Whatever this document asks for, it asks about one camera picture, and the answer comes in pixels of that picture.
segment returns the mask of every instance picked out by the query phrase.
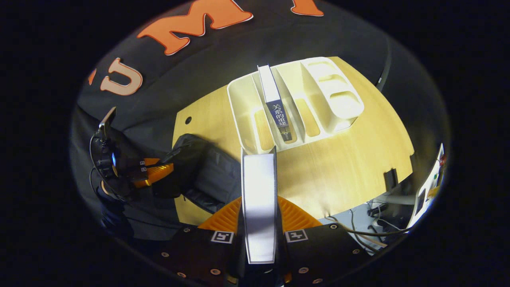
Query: wire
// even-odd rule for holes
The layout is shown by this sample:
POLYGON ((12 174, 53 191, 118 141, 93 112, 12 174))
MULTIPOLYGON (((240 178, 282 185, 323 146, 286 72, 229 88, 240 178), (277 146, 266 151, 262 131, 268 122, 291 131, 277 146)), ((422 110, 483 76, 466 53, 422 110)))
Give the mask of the wire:
POLYGON ((386 222, 387 224, 389 224, 389 225, 391 225, 391 226, 395 227, 396 229, 398 229, 398 230, 400 230, 400 231, 402 231, 402 230, 403 230, 403 229, 400 229, 400 228, 396 227, 395 225, 393 225, 393 224, 391 224, 391 223, 387 222, 387 221, 386 221, 386 220, 384 220, 384 219, 380 219, 380 218, 379 218, 379 219, 378 219, 378 221, 379 221, 379 220, 386 222))
POLYGON ((372 203, 381 203, 381 204, 385 204, 387 202, 381 202, 381 201, 367 201, 367 203, 370 202, 370 208, 372 208, 372 203))
MULTIPOLYGON (((372 228, 374 230, 375 233, 377 233, 377 230, 375 230, 375 227, 373 227, 372 225, 369 225, 368 228, 372 228)), ((383 239, 381 238, 381 236, 377 236, 377 238, 379 239, 379 241, 383 242, 383 239)))
POLYGON ((405 232, 408 232, 409 230, 411 230, 411 227, 410 228, 406 228, 406 229, 402 229, 402 230, 399 230, 399 231, 392 231, 392 232, 385 232, 385 233, 371 233, 371 232, 362 232, 362 231, 355 231, 355 230, 352 230, 350 229, 349 227, 345 226, 344 224, 340 223, 335 217, 332 217, 332 216, 328 216, 328 217, 331 217, 334 220, 334 222, 338 223, 340 226, 342 226, 345 231, 349 232, 349 233, 355 233, 355 234, 360 234, 360 235, 368 235, 368 236, 389 236, 389 235, 396 235, 396 234, 402 234, 402 233, 405 233, 405 232))
MULTIPOLYGON (((349 210, 350 210, 350 212, 351 212, 351 224, 352 224, 352 229, 353 229, 354 231, 356 231, 356 228, 355 228, 355 226, 354 226, 354 212, 352 212, 352 209, 349 209, 349 210)), ((366 244, 365 242, 361 241, 360 237, 359 237, 356 233, 354 234, 354 237, 356 237, 356 239, 358 240, 358 242, 359 242, 361 245, 363 245, 363 246, 365 246, 366 248, 370 249, 372 252, 377 253, 377 249, 375 249, 375 248, 373 248, 372 246, 370 246, 370 245, 366 244)))
POLYGON ((381 218, 381 207, 380 207, 380 205, 378 205, 378 206, 377 206, 377 208, 379 209, 379 214, 378 214, 378 216, 377 216, 377 220, 376 220, 376 221, 382 220, 383 222, 386 222, 386 223, 387 223, 387 224, 389 224, 390 226, 393 226, 393 227, 395 227, 395 228, 396 228, 396 229, 398 229, 398 230, 402 230, 402 229, 400 229, 400 228, 396 227, 395 225, 393 225, 393 224, 391 224, 391 223, 387 222, 386 220, 382 219, 382 218, 381 218))
MULTIPOLYGON (((95 170, 99 173, 99 175, 101 176, 101 179, 102 179, 102 174, 101 174, 101 172, 97 169, 97 167, 96 167, 96 165, 95 165, 95 161, 94 161, 94 159, 92 158, 92 141, 93 141, 95 138, 99 138, 99 137, 98 137, 98 136, 96 136, 96 135, 93 135, 93 136, 90 138, 90 142, 89 142, 89 155, 90 155, 90 160, 92 161, 92 164, 94 165, 93 170, 95 169, 95 170)), ((89 178, 90 178, 90 186, 92 187, 92 171, 90 171, 90 176, 89 176, 89 178)), ((108 187, 108 188, 112 191, 113 195, 115 195, 115 197, 116 197, 118 200, 120 200, 120 201, 122 201, 122 202, 124 202, 124 203, 126 203, 126 204, 128 204, 128 205, 129 205, 129 203, 127 203, 127 202, 126 202, 126 200, 125 200, 124 198, 119 197, 119 195, 115 192, 115 190, 114 190, 114 189, 110 186, 110 184, 109 184, 106 180, 103 180, 103 182, 104 182, 104 183, 106 184, 106 186, 107 186, 107 187, 108 187)))
MULTIPOLYGON (((329 221, 333 221, 333 222, 336 222, 336 223, 338 223, 338 224, 342 225, 342 227, 344 227, 344 229, 345 229, 345 226, 344 226, 343 224, 341 224, 340 222, 338 222, 337 218, 335 218, 334 216, 326 216, 326 219, 327 219, 327 220, 329 220, 329 221)), ((366 236, 364 236, 364 235, 361 235, 361 234, 360 234, 360 237, 361 237, 361 238, 364 238, 364 239, 366 239, 366 240, 368 240, 368 241, 370 241, 370 242, 372 242, 372 243, 374 243, 374 244, 376 244, 376 245, 379 245, 379 246, 381 246, 381 247, 386 247, 386 246, 388 246, 388 244, 385 244, 385 243, 382 243, 382 242, 377 242, 377 241, 372 240, 371 238, 368 238, 368 237, 366 237, 366 236)))
POLYGON ((94 186, 92 185, 92 172, 95 170, 95 166, 90 170, 90 174, 89 174, 89 182, 90 182, 90 188, 92 189, 92 191, 95 193, 95 189, 94 189, 94 186))

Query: book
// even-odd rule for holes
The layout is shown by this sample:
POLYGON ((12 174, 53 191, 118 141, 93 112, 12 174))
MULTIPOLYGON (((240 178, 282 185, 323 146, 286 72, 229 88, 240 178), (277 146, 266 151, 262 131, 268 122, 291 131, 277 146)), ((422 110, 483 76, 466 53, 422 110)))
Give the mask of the book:
POLYGON ((276 147, 247 155, 241 148, 242 211, 249 264, 272 264, 276 254, 276 147))
POLYGON ((259 69, 260 82, 262 85, 262 91, 264 93, 264 100, 266 106, 271 112, 271 115, 282 135, 284 141, 292 140, 292 134, 290 132, 289 119, 287 113, 285 113, 284 105, 278 92, 278 87, 274 81, 274 76, 269 65, 262 67, 257 66, 259 69))

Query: book spine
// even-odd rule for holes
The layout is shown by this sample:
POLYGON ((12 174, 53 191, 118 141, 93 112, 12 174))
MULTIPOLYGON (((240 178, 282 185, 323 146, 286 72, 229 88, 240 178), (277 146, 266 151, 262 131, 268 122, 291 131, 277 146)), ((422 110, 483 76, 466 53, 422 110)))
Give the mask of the book spine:
POLYGON ((285 113, 284 105, 281 100, 276 100, 266 103, 267 108, 273 116, 274 122, 282 135, 284 141, 292 140, 292 134, 290 133, 289 120, 285 113))

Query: wooden table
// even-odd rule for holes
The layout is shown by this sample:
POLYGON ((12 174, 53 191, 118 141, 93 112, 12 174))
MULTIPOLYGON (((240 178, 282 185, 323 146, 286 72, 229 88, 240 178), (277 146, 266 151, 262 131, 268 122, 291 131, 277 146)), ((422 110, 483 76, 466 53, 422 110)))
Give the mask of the wooden table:
MULTIPOLYGON (((383 174, 396 169, 398 181, 413 170, 411 139, 386 98, 357 70, 338 57, 342 70, 365 104, 352 126, 334 136, 277 153, 278 195, 319 219, 369 201, 384 192, 383 174)), ((240 160, 241 145, 226 86, 177 113, 173 144, 185 133, 215 143, 240 160), (185 124, 188 117, 191 122, 185 124)), ((175 199, 179 220, 199 225, 211 216, 175 199)))

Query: plastic desk organizer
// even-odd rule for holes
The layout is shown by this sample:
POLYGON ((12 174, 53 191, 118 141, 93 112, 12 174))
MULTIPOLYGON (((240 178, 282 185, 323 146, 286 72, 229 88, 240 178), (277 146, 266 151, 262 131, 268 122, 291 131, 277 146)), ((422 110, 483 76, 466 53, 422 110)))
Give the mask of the plastic desk organizer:
POLYGON ((292 140, 284 142, 264 101, 257 71, 227 86, 241 146, 249 154, 283 151, 330 137, 349 128, 364 110, 344 73, 317 57, 271 67, 289 118, 292 140))

